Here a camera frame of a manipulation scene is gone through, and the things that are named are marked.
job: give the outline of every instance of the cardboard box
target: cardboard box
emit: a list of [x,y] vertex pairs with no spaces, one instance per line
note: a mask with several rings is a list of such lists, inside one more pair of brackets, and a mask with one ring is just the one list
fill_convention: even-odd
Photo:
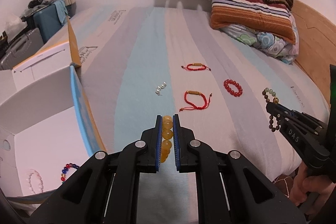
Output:
[[105,150],[76,74],[80,57],[68,21],[67,41],[36,53],[13,70],[0,71],[0,187],[7,197],[61,185],[67,163],[82,165]]

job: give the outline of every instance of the red braided bracelet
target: red braided bracelet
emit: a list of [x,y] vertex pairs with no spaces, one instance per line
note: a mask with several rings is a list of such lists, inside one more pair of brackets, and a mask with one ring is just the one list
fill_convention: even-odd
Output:
[[[201,68],[198,68],[198,69],[189,68],[191,66],[201,67]],[[187,67],[181,66],[181,68],[185,69],[185,70],[206,70],[206,69],[208,69],[209,71],[211,71],[211,69],[209,67],[207,67],[206,65],[204,65],[202,63],[191,63],[191,64],[188,64]]]
[[[192,102],[189,102],[187,100],[187,94],[194,94],[194,95],[200,95],[202,96],[203,100],[204,100],[204,106],[196,106],[194,105]],[[212,93],[210,94],[209,96],[209,102],[207,102],[207,98],[205,98],[204,94],[199,92],[199,91],[192,91],[192,90],[187,90],[185,93],[184,93],[184,100],[187,104],[191,105],[192,107],[190,106],[187,106],[187,107],[182,107],[180,108],[180,111],[183,111],[183,110],[195,110],[195,109],[198,109],[198,110],[202,110],[202,109],[206,109],[208,108],[208,106],[210,105],[210,97],[212,96]]]
[[[234,90],[232,90],[230,87],[229,87],[229,84],[232,84],[234,85],[236,88],[238,88],[238,92],[235,92]],[[236,81],[233,81],[231,79],[226,79],[224,81],[224,87],[225,89],[227,90],[227,92],[229,92],[231,95],[233,95],[234,97],[240,97],[242,94],[243,94],[243,89],[242,87],[236,82]]]

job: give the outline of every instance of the pillow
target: pillow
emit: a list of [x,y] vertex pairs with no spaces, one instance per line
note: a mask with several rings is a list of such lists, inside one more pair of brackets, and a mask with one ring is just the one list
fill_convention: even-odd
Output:
[[292,23],[283,4],[266,4],[263,0],[212,0],[211,27],[220,29],[231,23],[270,32],[295,44]]

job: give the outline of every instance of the suitcase handle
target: suitcase handle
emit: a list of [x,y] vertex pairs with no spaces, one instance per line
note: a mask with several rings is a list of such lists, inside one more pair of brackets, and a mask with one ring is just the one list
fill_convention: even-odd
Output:
[[12,47],[11,52],[14,57],[18,57],[21,54],[25,53],[25,51],[29,48],[30,43],[28,43],[29,39],[27,36],[20,39],[15,45]]

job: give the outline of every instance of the striped bed sheet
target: striped bed sheet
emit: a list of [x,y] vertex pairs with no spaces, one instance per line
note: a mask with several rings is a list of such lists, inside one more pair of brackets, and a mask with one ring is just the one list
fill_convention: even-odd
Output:
[[[327,122],[320,90],[296,65],[287,65],[211,29],[210,15],[172,8],[93,7],[72,19],[82,58],[80,79],[108,153],[122,150],[154,126],[156,115],[179,114],[183,127],[214,150],[239,150],[271,181],[289,174],[300,158],[284,137],[268,128],[261,92],[272,88],[284,106]],[[47,45],[66,38],[61,29]],[[181,66],[204,63],[211,71]],[[224,88],[243,88],[241,97]],[[162,82],[162,96],[155,94]],[[208,96],[206,110],[183,111],[184,92]],[[203,105],[200,96],[189,98]],[[196,223],[194,174],[176,172],[174,153],[157,174],[140,177],[137,223]]]

